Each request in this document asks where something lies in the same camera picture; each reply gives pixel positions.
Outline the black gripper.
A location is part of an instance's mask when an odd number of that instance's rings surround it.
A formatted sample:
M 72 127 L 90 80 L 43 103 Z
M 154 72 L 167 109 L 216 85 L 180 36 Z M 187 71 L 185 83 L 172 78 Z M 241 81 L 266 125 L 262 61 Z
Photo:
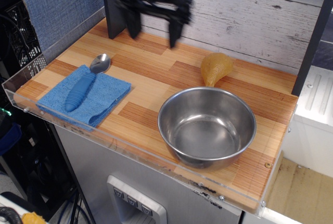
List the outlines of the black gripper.
M 181 37 L 183 24 L 190 22 L 192 0 L 116 0 L 115 4 L 125 19 L 131 38 L 141 32 L 141 14 L 169 21 L 170 48 Z

